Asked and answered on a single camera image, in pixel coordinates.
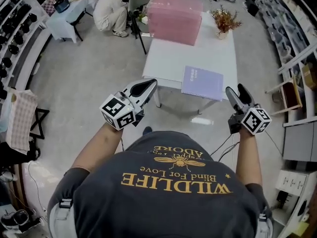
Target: concrete floor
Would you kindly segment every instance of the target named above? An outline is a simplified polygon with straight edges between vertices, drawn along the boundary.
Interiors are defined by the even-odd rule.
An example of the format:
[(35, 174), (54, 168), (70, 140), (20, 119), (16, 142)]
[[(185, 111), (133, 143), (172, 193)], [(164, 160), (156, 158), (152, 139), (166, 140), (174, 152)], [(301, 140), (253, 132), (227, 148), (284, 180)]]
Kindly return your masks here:
[[(256, 102), (267, 111), (274, 109), (270, 95), (265, 89), (278, 83), (279, 64), (274, 46), (260, 16), (252, 17), (242, 7), (243, 0), (204, 2), (204, 11), (223, 5), (239, 12), (243, 25), (234, 31), (234, 43), (238, 70), (238, 82), (244, 84)], [(31, 90), (38, 95), (39, 107), (49, 109), (44, 122), (45, 140), (39, 140), (42, 155), (30, 165), (30, 173), (37, 181), (41, 205), (46, 208), (59, 180), (72, 165), (74, 159), (104, 123), (99, 106), (110, 93), (122, 89), (133, 80), (140, 79), (146, 61), (139, 40), (133, 36), (119, 38), (99, 32), (93, 19), (86, 15), (78, 31), (84, 41), (74, 44), (52, 39), (40, 60), (40, 69), (34, 76)], [(149, 49), (150, 39), (145, 40)], [(193, 117), (178, 115), (176, 110), (194, 110), (200, 99), (179, 92), (162, 90), (164, 108), (158, 109), (151, 100), (145, 107), (146, 116), (137, 127), (130, 126), (123, 133), (124, 147), (129, 146), (142, 134), (145, 126), (154, 130), (175, 130), (188, 134), (206, 150), (213, 152), (229, 136), (227, 120), (233, 113), (228, 101), (214, 104), (200, 116), (213, 121), (212, 125), (194, 124)], [(284, 117), (274, 117), (267, 132), (280, 151), (283, 149)], [(213, 155), (218, 160), (229, 140)], [(274, 189), (282, 158), (265, 133), (257, 136), (261, 159), (264, 194), (270, 204), (276, 197)], [(223, 159), (235, 170), (237, 148)], [(29, 204), (45, 216), (39, 204), (36, 186), (24, 165), (24, 185)]]

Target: purple notebook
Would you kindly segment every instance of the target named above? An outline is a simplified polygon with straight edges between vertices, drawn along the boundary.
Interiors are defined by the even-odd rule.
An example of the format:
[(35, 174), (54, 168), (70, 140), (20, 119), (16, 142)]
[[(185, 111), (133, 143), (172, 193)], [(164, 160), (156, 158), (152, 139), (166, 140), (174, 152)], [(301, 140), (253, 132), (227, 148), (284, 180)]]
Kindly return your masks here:
[(215, 101), (222, 101), (222, 85), (222, 74), (186, 66), (181, 92)]

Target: gray t-shirt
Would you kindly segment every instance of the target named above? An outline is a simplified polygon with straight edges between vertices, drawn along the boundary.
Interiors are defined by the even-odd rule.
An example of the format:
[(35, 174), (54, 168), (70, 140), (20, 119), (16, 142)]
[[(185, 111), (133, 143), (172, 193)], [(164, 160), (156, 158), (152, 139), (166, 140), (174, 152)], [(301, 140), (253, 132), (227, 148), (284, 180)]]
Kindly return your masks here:
[(73, 198), (78, 238), (254, 237), (267, 205), (189, 136), (149, 133), (89, 174), (67, 171), (49, 213)]

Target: dried flower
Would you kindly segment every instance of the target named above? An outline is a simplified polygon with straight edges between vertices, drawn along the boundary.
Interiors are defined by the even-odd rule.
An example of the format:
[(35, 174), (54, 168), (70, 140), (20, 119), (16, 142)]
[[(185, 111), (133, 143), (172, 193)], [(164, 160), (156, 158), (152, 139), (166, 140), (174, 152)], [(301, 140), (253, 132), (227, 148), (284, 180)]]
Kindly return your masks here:
[(226, 33), (229, 30), (233, 30), (242, 25), (241, 21), (236, 21), (238, 12), (236, 11), (234, 16), (232, 16), (231, 12), (223, 9), (221, 6), (220, 9), (211, 12), (214, 21), (219, 29), (220, 33)]

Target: pink plastic bin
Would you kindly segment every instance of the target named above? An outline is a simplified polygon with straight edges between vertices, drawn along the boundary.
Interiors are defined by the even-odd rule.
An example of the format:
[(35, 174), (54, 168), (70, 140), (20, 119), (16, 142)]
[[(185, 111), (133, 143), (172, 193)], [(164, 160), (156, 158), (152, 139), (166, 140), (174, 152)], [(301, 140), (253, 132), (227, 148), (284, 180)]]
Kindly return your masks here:
[(154, 38), (194, 45), (200, 24), (201, 0), (150, 0), (149, 32)]

